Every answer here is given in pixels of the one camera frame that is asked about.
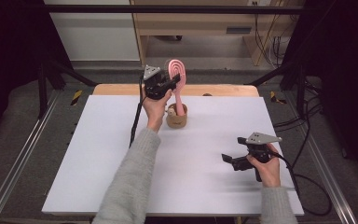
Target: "metal rail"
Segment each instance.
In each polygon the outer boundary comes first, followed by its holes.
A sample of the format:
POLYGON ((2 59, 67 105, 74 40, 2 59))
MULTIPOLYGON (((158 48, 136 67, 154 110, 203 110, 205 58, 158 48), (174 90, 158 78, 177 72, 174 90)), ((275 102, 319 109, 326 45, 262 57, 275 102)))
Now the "metal rail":
MULTIPOLYGON (((285 95, 286 95, 286 99, 288 100, 287 102, 291 106, 295 115, 297 115, 296 106, 294 103, 296 101, 295 100, 296 97, 294 96, 293 93, 286 93, 285 95)), ((303 134, 304 138, 307 133, 306 130, 307 127, 305 126, 306 126, 305 123, 300 126, 301 133, 303 134)), ((316 169, 318 170, 318 173, 321 176, 322 181, 324 182, 326 191, 328 192, 330 199, 336 208, 337 214, 341 219, 341 222, 345 224, 356 224, 357 223, 356 218, 350 206, 348 205, 347 200, 345 199, 345 196, 341 191, 341 188, 339 187, 336 179, 334 178, 333 173, 331 172, 329 166, 324 160, 324 156, 322 155, 321 150, 316 144, 316 141, 311 133, 309 135, 308 144, 310 146, 310 155, 313 159, 313 162, 315 163, 316 169)))
POLYGON ((57 100, 61 95, 60 91, 53 91, 52 95, 49 99, 49 106, 48 110, 44 117, 38 119, 33 130, 31 131, 30 135, 28 136, 27 141, 25 142, 22 150, 17 157, 16 161, 14 162, 13 166, 10 169, 4 183, 0 188, 0 214, 7 202, 7 199, 10 196, 11 191, 14 189, 17 180, 19 179, 25 164, 27 163, 29 157, 31 156, 34 146, 37 143, 40 135, 42 134, 48 120, 51 116, 52 111, 54 110, 55 105, 57 104, 57 100))

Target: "small basket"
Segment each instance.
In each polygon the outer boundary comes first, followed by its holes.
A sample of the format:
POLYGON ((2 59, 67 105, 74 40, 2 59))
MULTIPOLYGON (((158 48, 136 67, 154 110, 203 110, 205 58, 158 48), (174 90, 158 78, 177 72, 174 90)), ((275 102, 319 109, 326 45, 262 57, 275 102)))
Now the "small basket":
MULTIPOLYGON (((171 104, 168 108, 174 109, 176 113, 176 104, 171 104)), ((183 109, 185 110, 185 114, 183 116, 170 115, 167 116, 167 124, 170 128, 180 129, 186 126, 187 124, 187 106, 183 104, 183 109)))

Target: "hand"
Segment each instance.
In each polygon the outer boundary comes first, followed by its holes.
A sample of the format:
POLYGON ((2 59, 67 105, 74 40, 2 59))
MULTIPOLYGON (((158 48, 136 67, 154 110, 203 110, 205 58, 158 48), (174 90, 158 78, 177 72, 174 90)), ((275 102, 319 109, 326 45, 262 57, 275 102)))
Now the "hand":
MULTIPOLYGON (((278 150, 271 143, 268 143, 267 147, 271 151, 278 153, 278 150)), ((247 155, 246 159, 248 159, 248 161, 258 170, 258 173, 260 173, 264 187, 277 188, 281 186, 279 158, 272 156, 266 163, 258 161, 252 155, 247 155)))
POLYGON ((158 133, 158 130, 162 124, 162 118, 164 117, 165 114, 165 105, 167 104, 171 96, 172 96, 172 90, 168 90, 165 93, 165 96, 160 100, 153 100, 148 97, 144 99, 143 106, 146 111, 146 115, 148 117, 147 128, 158 133))

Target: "gray floor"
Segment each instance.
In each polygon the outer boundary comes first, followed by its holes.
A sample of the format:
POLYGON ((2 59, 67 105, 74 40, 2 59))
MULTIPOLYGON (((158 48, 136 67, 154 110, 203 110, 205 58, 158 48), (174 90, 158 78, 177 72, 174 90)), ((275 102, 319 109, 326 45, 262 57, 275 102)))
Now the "gray floor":
MULTIPOLYGON (((253 66, 246 47, 240 37, 218 36, 184 36, 182 41, 176 41, 173 36, 156 36, 150 39, 146 62, 152 66, 164 66, 167 59, 179 59, 186 66, 187 83, 224 83, 243 84, 265 75, 273 67, 267 63, 253 66)), ((79 66, 78 72, 94 81, 102 83, 136 83, 142 74, 142 67, 96 67, 79 66)), ((87 96, 92 88, 65 76, 67 86, 60 94, 48 124, 40 135, 33 153, 23 167, 20 178, 12 190, 10 197, 0 214, 1 223, 15 223, 13 218, 22 219, 18 223, 36 223, 35 219, 50 221, 72 221, 72 223, 88 223, 88 217, 54 217, 41 213, 46 200, 46 193, 58 171, 72 132, 76 128, 82 108, 87 102, 87 96), (76 105, 70 105, 75 91, 83 93, 76 105)), ((293 91, 281 91, 280 77, 275 77, 258 87, 261 96, 265 98, 272 123, 282 122, 293 118, 294 113, 290 104, 279 104, 270 101, 270 92, 274 91, 278 99, 290 100, 293 91)), ((314 85, 320 85, 320 80, 309 77, 314 85)), ((48 90, 54 95, 56 91, 48 90)), ((313 94, 307 92, 306 98, 313 94)), ((0 186, 5 181, 12 164, 32 131, 38 113, 37 83, 31 82, 14 90, 10 95, 9 107, 0 122, 0 186)), ((351 159, 341 156, 340 144, 332 131, 328 118, 323 113, 317 113, 310 119, 311 134, 321 150, 331 172, 342 190, 358 223, 358 164, 351 159)), ((284 141, 281 143, 283 155, 293 161, 302 142, 301 127, 279 132, 277 135, 284 141)), ((310 145, 306 145, 301 154, 295 172, 305 175, 320 185, 323 179, 318 171, 318 165, 310 155, 310 145)), ((301 202, 310 211, 322 213, 326 210, 328 201, 323 192, 309 181, 298 178, 301 191, 301 202)), ((306 212, 298 217, 300 223, 342 223, 337 207, 326 216, 315 216, 306 212)), ((257 217, 250 218, 246 223, 258 223, 257 217)))

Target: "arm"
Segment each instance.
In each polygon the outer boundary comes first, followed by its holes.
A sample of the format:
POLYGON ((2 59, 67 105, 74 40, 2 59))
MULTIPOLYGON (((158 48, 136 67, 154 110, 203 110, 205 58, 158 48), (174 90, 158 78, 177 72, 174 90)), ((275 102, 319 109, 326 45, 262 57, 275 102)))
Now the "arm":
POLYGON ((93 224, 144 223, 155 158, 160 144, 158 130, 165 105, 172 92, 154 101, 146 98, 143 106, 148 122, 134 139, 107 189, 93 224))
MULTIPOLYGON (((268 144, 268 147, 278 153, 278 150, 272 144, 268 144)), ((271 157, 266 163, 259 162, 251 155, 248 155, 247 159, 258 170, 263 182, 261 190, 262 223, 297 223, 290 207, 286 188, 281 187, 279 159, 271 157)))

